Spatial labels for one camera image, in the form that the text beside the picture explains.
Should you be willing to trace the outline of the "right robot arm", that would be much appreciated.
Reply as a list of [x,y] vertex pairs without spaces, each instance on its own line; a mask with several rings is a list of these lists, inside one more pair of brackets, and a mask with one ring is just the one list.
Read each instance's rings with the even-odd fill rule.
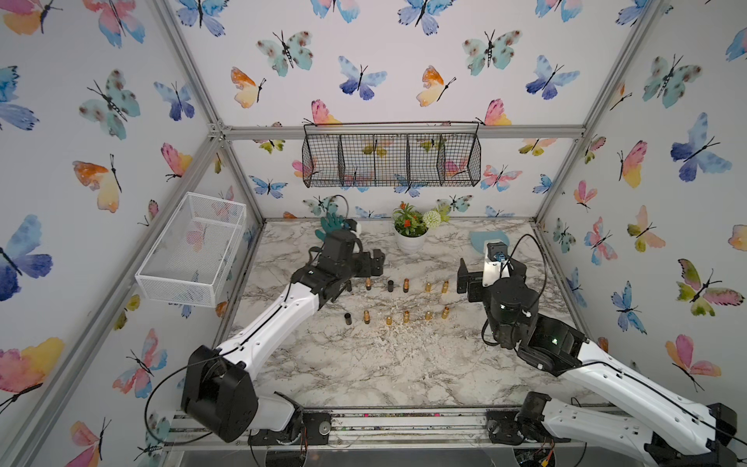
[[737,417],[723,404],[702,405],[638,374],[585,334],[539,311],[540,293],[526,284],[526,266],[508,256],[482,272],[461,263],[457,291],[486,311],[488,346],[515,352],[524,363],[601,396],[616,416],[531,391],[516,416],[521,436],[579,441],[646,466],[737,466],[729,445]]

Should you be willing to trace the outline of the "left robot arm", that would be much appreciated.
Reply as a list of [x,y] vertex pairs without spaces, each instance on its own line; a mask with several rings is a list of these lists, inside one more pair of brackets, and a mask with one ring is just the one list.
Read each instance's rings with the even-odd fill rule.
[[321,257],[296,270],[289,285],[252,324],[217,348],[200,346],[192,353],[182,411],[227,443],[248,430],[284,432],[296,440],[301,405],[277,392],[260,392],[254,379],[296,328],[350,290],[352,279],[381,276],[384,261],[385,254],[375,249],[340,262]]

